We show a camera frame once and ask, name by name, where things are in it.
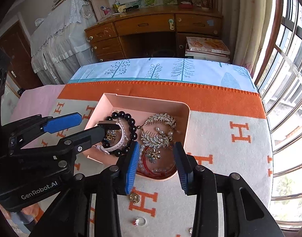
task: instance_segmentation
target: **stack of books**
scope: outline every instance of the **stack of books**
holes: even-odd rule
[[[230,62],[228,47],[218,39],[187,37],[186,57],[206,61]]]

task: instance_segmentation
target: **orange h pattern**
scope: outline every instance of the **orange h pattern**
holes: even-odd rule
[[[79,171],[79,167],[81,166],[81,164],[80,163],[78,163],[78,164],[74,164],[74,167],[76,167],[76,170],[77,171]]]
[[[267,163],[269,164],[272,161],[273,161],[273,158],[271,158],[270,156],[267,155]]]
[[[195,160],[197,160],[198,165],[202,165],[203,161],[208,161],[209,164],[213,163],[213,156],[210,154],[209,157],[202,157],[202,156],[194,156]]]
[[[90,116],[92,115],[94,109],[95,108],[90,107],[89,105],[87,105],[86,111],[90,110],[90,113],[88,113],[88,115],[84,114],[83,117],[82,117],[82,119],[85,119],[85,118],[86,119],[90,119]]]
[[[273,161],[273,158],[267,155],[267,163],[270,164]],[[270,170],[270,168],[267,170],[267,175],[270,177],[272,175],[273,171]]]
[[[43,139],[42,139],[42,141],[41,141],[41,144],[43,145],[43,147],[48,146],[48,143],[45,142]]]
[[[54,113],[59,113],[60,114],[61,113],[60,108],[64,106],[64,103],[59,102],[57,106],[59,106],[59,107],[56,110],[54,110]]]
[[[245,128],[246,130],[248,129],[248,123],[243,124],[234,124],[232,121],[230,121],[230,128],[233,129],[234,127],[239,128],[239,136],[235,136],[234,134],[231,134],[232,137],[232,142],[235,141],[248,141],[249,143],[251,143],[251,136],[248,135],[247,137],[243,136],[242,133],[242,128]]]
[[[95,209],[94,209],[94,208],[90,207],[90,210],[93,211],[93,212],[95,213]]]
[[[65,129],[65,130],[62,130],[60,132],[57,133],[57,136],[60,136],[61,138],[64,138],[66,136],[66,134],[63,134],[64,131],[68,131],[69,129]]]
[[[155,217],[155,208],[152,209],[147,209],[144,207],[145,203],[146,203],[146,198],[150,198],[153,200],[153,202],[157,202],[158,201],[158,193],[155,192],[154,194],[151,193],[147,193],[147,192],[143,192],[143,191],[137,191],[135,187],[133,187],[132,192],[139,194],[141,197],[141,202],[140,202],[140,206],[136,206],[134,205],[134,203],[131,201],[129,204],[129,209],[130,210],[139,210],[145,213],[149,213],[152,217]]]

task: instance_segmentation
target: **white watch strap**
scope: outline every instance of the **white watch strap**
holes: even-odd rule
[[[105,152],[108,155],[109,155],[109,152],[115,151],[115,150],[121,148],[122,145],[123,145],[123,143],[125,142],[125,131],[124,131],[124,128],[123,128],[123,124],[120,124],[119,122],[117,124],[120,126],[120,129],[121,129],[121,138],[120,138],[120,141],[116,145],[114,145],[114,146],[112,146],[110,148],[104,148],[102,145],[97,145],[96,146],[97,149]]]

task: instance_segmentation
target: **pink box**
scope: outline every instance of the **pink box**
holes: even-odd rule
[[[142,97],[133,97],[125,95],[117,95],[113,93],[104,93],[100,98],[95,110],[93,111],[85,129],[94,127],[98,121],[105,120],[107,116],[110,116],[114,110],[124,111],[129,113],[136,121],[136,126],[144,124],[149,116],[157,113],[168,113],[176,119],[176,128],[174,132],[174,142],[180,141],[183,145],[185,144],[185,138],[188,128],[190,108],[187,104],[177,101],[158,100]],[[144,131],[151,131],[156,133],[155,127],[160,127],[161,130],[167,132],[168,127],[166,125],[145,125],[143,126]],[[125,131],[128,131],[128,125],[124,123]],[[140,141],[141,131],[138,129],[137,141],[141,145]],[[174,167],[174,158],[172,149],[161,148],[161,158],[158,159],[156,164],[150,165],[150,167],[173,167],[168,175],[154,177],[157,180],[164,180],[171,178],[176,173],[176,167]],[[114,165],[118,158],[114,155],[108,155],[95,146],[83,152],[87,158],[106,164],[107,166]]]

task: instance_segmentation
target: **orange stripe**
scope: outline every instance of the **orange stripe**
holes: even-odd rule
[[[99,101],[104,92],[180,101],[193,111],[266,118],[258,93],[199,84],[158,81],[74,83],[65,85],[58,99]]]

